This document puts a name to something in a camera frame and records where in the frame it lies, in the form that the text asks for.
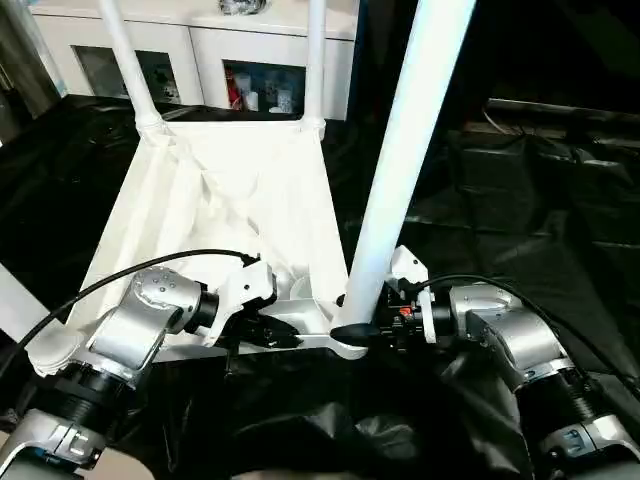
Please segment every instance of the shelf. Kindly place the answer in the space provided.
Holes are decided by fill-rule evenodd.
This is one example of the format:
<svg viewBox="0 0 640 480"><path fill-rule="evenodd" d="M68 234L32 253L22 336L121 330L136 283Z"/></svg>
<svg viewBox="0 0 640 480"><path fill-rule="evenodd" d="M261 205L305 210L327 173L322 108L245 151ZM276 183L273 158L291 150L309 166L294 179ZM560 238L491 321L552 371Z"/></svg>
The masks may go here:
<svg viewBox="0 0 640 480"><path fill-rule="evenodd" d="M218 0L119 0L125 20L306 36L307 0L269 0L257 15L227 16ZM327 0L327 38L355 41L360 0ZM97 0L37 0L34 15L100 18Z"/></svg>

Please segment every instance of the robotic arm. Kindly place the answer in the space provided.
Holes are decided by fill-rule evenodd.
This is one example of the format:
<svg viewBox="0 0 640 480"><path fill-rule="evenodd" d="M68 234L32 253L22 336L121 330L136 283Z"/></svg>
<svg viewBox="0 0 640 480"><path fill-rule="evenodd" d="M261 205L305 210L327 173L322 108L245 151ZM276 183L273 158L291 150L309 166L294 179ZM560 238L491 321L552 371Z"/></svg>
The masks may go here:
<svg viewBox="0 0 640 480"><path fill-rule="evenodd" d="M545 321L486 283L452 287L444 301L436 301L429 288L412 288L427 279L427 269L409 250L396 249L388 313L378 317L380 334L392 348L454 337L490 349L518 401L540 478L640 478L638 445ZM345 341L349 328L332 335Z"/></svg>
<svg viewBox="0 0 640 480"><path fill-rule="evenodd" d="M0 478L81 478L73 472L95 466L165 336L198 331L203 345L212 345L234 314L274 300L275 279L261 261L232 274L216 292L165 267L138 272L69 363L44 380L36 408L0 450ZM274 322L269 319L269 328ZM262 332L267 343L270 331ZM254 325L258 341L259 333Z"/></svg>

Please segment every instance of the white cabinet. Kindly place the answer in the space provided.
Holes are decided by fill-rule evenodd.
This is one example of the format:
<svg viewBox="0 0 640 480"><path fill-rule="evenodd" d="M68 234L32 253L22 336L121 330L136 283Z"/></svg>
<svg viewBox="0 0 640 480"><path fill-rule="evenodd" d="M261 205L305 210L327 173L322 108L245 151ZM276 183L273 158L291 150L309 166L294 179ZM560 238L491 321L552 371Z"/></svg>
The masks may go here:
<svg viewBox="0 0 640 480"><path fill-rule="evenodd" d="M223 15L218 0L118 1L154 100L229 108L226 69L252 77L261 111L274 104L275 77L302 111L308 0L267 0L247 16ZM323 113L344 120L360 0L327 4ZM70 93L126 96L97 0L30 8Z"/></svg>
<svg viewBox="0 0 640 480"><path fill-rule="evenodd" d="M215 107L229 108L225 67L250 63L273 71L278 65L304 68L307 61L306 37L192 28L191 38L205 103ZM325 118L346 118L353 50L354 42L327 40L325 44ZM302 85L295 88L304 90Z"/></svg>
<svg viewBox="0 0 640 480"><path fill-rule="evenodd" d="M69 93L125 97L111 39L99 19L35 15ZM203 103L187 27L126 22L154 100Z"/></svg>

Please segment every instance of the wrinkled fabric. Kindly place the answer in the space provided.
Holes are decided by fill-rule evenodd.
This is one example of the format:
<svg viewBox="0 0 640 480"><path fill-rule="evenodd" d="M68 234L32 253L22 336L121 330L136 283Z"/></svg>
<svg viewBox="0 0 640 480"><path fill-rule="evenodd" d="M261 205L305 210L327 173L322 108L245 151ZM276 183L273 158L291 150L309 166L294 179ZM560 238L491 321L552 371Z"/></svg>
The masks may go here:
<svg viewBox="0 0 640 480"><path fill-rule="evenodd" d="M160 108L180 121L270 118ZM348 264L381 138L367 125L327 124L323 149ZM0 148L0 262L47 307L79 288L137 143L127 102L71 96ZM600 145L439 132L400 243L431 276L513 282L637 377L637 160ZM637 436L637 402L559 333ZM28 376L21 362L3 386L5 412ZM3 428L15 419L5 415ZM371 351L355 362L318 350L155 365L114 441L157 479L532 475L515 399L481 348Z"/></svg>

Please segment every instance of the black cable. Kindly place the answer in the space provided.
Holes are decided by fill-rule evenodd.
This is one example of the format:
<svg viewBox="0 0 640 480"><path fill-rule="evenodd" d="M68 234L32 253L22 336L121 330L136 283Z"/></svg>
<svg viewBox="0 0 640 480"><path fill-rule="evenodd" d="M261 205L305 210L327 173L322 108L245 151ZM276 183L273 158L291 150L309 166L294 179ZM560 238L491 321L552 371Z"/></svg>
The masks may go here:
<svg viewBox="0 0 640 480"><path fill-rule="evenodd" d="M616 367L609 358L602 353L602 351L596 347L596 345L589 340L586 336L584 336L578 329L576 329L573 325L562 320L558 317L551 317L547 312L542 309L542 307L538 306L533 300L528 298L522 292L518 291L515 287L509 285L508 283L501 282L499 280L495 280L490 277L486 277L484 275L476 275L476 274L465 274L465 273L453 273L450 275L441 275L439 277L430 278L429 280L425 280L424 282L420 282L416 285L412 285L411 289L415 291L421 291L427 287L431 287L437 285L439 283L447 283L447 282L455 282L458 280L463 280L467 282L484 282L489 285L493 285L494 287L500 288L507 293L517 297L520 301L530 308L536 315L538 315L550 328L553 328L553 325L559 325L565 330L567 330L571 335L576 337L584 346L586 346L591 353L609 370L611 374L613 374L619 381L624 385L624 387L629 391L629 393L640 402L640 390L638 386L631 380L627 375L622 373L622 371Z"/></svg>
<svg viewBox="0 0 640 480"><path fill-rule="evenodd" d="M237 257L240 260L242 260L242 263L244 263L245 266L251 265L252 263L255 263L257 261L256 258L250 255L247 255L241 252L236 252L234 250L221 250L218 248L201 248L198 250L187 250L184 252L172 253L170 255L165 255L163 257L147 260L146 262L139 263L132 267L125 268L120 272L109 275L108 277L105 277L102 280L80 291L75 297L71 298L70 300L67 300L60 307L53 310L51 313L49 313L49 315L47 315L42 320L40 320L40 322L38 322L38 324L35 327L29 330L29 332L9 352L4 363L2 364L2 367L0 367L0 381L2 380L2 377L7 372L7 370L9 369L9 367L11 366L15 358L18 356L18 354L22 350L24 350L27 344L31 340L33 340L34 337L44 329L44 327L49 325L56 317L63 314L67 309L71 308L73 305L78 303L87 295L92 294L99 288L102 288L111 282L115 282L116 280L119 280L122 277L126 277L127 275L131 275L132 273L138 272L148 267L152 267L153 265L157 265L158 263L164 263L170 260L176 260L178 258L195 257L198 255L224 255L227 257Z"/></svg>

